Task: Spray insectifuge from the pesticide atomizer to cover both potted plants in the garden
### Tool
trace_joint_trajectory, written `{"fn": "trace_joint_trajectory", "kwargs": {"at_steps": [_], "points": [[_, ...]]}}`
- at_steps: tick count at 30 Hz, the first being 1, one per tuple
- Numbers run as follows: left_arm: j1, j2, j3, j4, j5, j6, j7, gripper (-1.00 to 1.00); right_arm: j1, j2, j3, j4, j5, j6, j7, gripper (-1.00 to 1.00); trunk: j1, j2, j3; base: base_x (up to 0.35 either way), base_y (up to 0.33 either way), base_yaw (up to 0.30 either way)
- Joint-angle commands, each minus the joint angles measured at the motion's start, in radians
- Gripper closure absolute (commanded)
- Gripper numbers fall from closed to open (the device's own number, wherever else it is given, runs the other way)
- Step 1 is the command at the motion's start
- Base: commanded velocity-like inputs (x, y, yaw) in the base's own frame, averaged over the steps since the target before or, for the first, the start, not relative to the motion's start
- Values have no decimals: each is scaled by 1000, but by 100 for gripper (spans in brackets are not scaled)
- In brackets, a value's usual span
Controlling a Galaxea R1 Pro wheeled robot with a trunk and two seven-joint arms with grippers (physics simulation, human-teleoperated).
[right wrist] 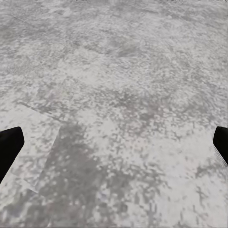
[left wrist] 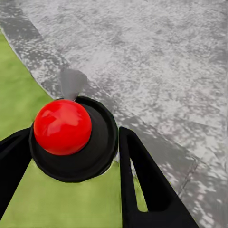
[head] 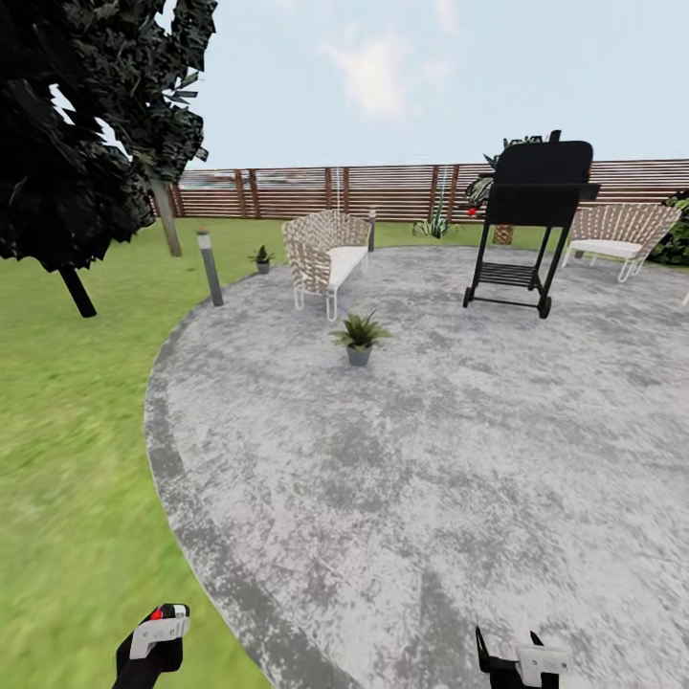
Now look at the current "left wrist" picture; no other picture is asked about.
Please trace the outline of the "insectifuge atomizer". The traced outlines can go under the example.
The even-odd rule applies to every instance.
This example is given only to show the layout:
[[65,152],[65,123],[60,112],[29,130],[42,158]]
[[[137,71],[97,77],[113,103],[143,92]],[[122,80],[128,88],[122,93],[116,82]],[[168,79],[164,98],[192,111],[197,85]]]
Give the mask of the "insectifuge atomizer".
[[63,99],[45,105],[29,136],[36,165],[61,182],[83,182],[103,175],[119,151],[119,129],[101,103],[79,96],[87,76],[77,70],[57,73]]

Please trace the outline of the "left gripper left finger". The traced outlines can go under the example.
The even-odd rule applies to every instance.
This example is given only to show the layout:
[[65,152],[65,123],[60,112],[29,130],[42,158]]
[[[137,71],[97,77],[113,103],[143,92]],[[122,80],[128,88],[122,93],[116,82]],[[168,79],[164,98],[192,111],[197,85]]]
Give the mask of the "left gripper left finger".
[[30,130],[22,129],[0,141],[0,219],[32,159]]

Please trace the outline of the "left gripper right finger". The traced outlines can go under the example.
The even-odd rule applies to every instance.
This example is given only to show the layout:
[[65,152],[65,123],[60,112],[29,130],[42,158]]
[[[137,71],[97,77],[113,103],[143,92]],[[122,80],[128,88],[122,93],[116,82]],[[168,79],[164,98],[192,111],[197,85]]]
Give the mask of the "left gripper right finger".
[[[119,128],[123,228],[199,228],[137,134]],[[132,159],[149,212],[138,209]]]

